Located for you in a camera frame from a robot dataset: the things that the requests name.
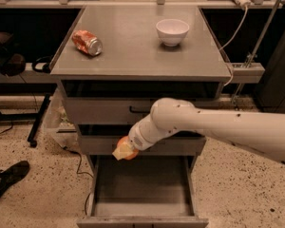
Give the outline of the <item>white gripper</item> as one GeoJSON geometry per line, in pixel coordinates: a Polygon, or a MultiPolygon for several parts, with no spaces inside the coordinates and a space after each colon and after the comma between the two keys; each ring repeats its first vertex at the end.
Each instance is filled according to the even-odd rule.
{"type": "Polygon", "coordinates": [[[130,160],[135,156],[135,149],[144,151],[157,142],[177,133],[175,129],[162,129],[156,126],[151,115],[147,115],[135,123],[129,133],[128,142],[119,142],[112,155],[119,161],[130,160]]]}

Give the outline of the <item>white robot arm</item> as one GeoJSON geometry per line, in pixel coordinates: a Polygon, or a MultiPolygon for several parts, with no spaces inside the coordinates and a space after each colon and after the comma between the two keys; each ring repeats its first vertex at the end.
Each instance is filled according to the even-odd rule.
{"type": "Polygon", "coordinates": [[[185,100],[161,98],[121,138],[112,155],[131,160],[157,142],[188,131],[285,164],[285,114],[211,110],[185,100]]]}

